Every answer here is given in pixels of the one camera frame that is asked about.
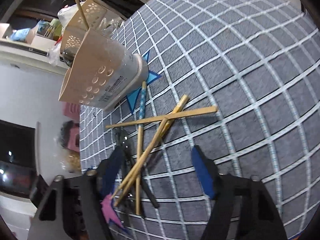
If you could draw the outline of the long wooden chopstick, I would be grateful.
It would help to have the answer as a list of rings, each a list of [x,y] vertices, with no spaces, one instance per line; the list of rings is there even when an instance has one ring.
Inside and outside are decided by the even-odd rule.
[[[107,125],[107,126],[105,126],[105,128],[109,129],[109,128],[125,127],[125,126],[132,126],[132,125],[138,125],[138,124],[148,124],[148,123],[152,123],[152,122],[162,121],[163,119],[174,120],[174,119],[186,118],[186,117],[191,117],[191,116],[196,116],[196,115],[216,113],[217,111],[218,111],[217,106],[203,107],[203,108],[197,108],[197,109],[192,109],[192,110],[188,110],[188,111],[181,111],[181,112],[177,112],[177,113],[170,113],[170,114],[166,114],[166,115],[153,116],[153,117],[145,118],[145,119],[139,119],[139,120],[134,120],[134,121],[128,121],[128,122],[122,122],[122,123],[118,123],[118,124]]]

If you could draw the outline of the plain wooden chopstick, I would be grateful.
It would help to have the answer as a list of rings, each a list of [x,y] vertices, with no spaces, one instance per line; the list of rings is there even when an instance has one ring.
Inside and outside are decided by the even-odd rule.
[[[81,7],[80,0],[75,0],[75,2],[76,2],[76,5],[78,7],[78,11],[80,12],[80,16],[81,16],[81,19],[82,19],[82,21],[84,23],[84,26],[85,26],[86,30],[88,31],[89,30],[89,24],[88,24],[88,22],[86,20],[86,16],[84,15],[84,11],[83,11],[83,9]]]

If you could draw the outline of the black spoon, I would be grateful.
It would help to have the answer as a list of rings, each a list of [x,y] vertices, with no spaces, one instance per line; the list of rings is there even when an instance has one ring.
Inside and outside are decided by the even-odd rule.
[[[123,178],[128,174],[129,169],[133,168],[135,165],[135,160],[133,159],[133,146],[131,138],[125,129],[123,128],[115,128],[114,138],[116,144],[120,146],[124,151],[124,164],[121,168],[121,172]],[[159,208],[159,203],[157,202],[155,196],[152,194],[147,182],[143,180],[141,177],[138,178],[138,182],[134,182],[135,187],[135,197],[136,197],[136,204],[141,205],[142,201],[140,200],[140,193],[144,191],[148,199],[150,200],[151,204],[154,208]]]

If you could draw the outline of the bag of peanuts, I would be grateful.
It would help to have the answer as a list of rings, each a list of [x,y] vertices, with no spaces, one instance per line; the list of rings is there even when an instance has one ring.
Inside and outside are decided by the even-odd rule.
[[[73,150],[64,150],[61,157],[61,166],[69,173],[81,171],[80,153]]]

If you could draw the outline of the pink plastic stool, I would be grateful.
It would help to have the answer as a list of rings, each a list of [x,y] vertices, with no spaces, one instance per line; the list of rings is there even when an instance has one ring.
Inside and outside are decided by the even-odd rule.
[[[66,148],[75,151],[80,152],[79,146],[80,146],[80,128],[79,124],[73,124],[71,128],[67,129],[66,132],[67,136],[67,142],[66,142]]]
[[[80,115],[80,105],[74,103],[63,103],[62,112],[65,116],[73,118]]]

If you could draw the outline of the yellow tipped wooden chopstick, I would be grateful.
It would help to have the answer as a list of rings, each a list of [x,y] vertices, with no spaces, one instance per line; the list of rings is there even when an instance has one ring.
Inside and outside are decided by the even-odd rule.
[[[151,122],[156,122],[160,121],[160,125],[157,129],[157,132],[153,136],[153,139],[145,149],[145,151],[137,156],[137,162],[131,168],[130,172],[126,175],[126,177],[123,179],[121,184],[118,186],[118,188],[115,190],[114,194],[112,195],[112,198],[116,196],[116,193],[118,193],[120,190],[122,190],[122,193],[116,203],[114,204],[115,206],[118,206],[120,202],[126,197],[129,189],[131,186],[135,183],[136,186],[139,185],[140,182],[140,172],[143,167],[143,164],[145,163],[146,159],[148,158],[148,155],[151,153],[151,151],[158,145],[159,141],[165,135],[167,130],[170,128],[172,122],[177,119],[176,113],[180,113],[185,106],[185,104],[188,102],[189,97],[187,95],[182,96],[181,100],[178,102],[176,107],[172,110],[171,113],[166,114],[166,115],[160,115],[160,116],[155,116],[153,118],[145,118],[141,119],[138,124],[146,124],[146,123],[151,123]]]

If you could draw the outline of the blue checked tablecloth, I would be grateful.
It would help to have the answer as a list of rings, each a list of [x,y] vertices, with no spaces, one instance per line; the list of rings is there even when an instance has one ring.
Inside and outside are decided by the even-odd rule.
[[[123,205],[115,239],[199,239],[213,202],[191,162],[200,146],[221,173],[258,176],[288,238],[319,206],[319,30],[285,0],[149,0],[113,38],[148,55],[160,75],[145,114],[216,105],[176,120],[143,174],[160,204],[141,195],[145,215]]]

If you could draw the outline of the blue patterned chopstick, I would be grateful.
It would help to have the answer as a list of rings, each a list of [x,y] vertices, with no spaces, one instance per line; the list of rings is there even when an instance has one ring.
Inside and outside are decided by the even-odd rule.
[[[145,100],[146,100],[146,81],[142,82],[141,89],[141,98],[140,98],[140,110],[139,110],[139,119],[144,119],[145,116]],[[142,124],[138,125],[137,133],[137,161],[139,161],[140,156],[143,152],[143,134],[144,128]],[[136,178],[136,214],[141,215],[140,212],[140,174]]]

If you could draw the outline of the beige plastic utensil holder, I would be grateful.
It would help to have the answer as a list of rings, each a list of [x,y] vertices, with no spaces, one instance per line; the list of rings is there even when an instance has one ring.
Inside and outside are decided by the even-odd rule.
[[[148,64],[141,55],[89,29],[65,74],[59,100],[109,112],[148,76]]]

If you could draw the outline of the white lattice basket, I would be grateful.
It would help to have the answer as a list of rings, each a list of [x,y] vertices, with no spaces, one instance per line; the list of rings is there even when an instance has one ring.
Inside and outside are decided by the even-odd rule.
[[[62,8],[57,14],[62,24],[61,53],[65,49],[77,51],[88,29],[97,30],[107,13],[106,4],[101,0],[85,0],[80,5],[83,14],[77,5]]]

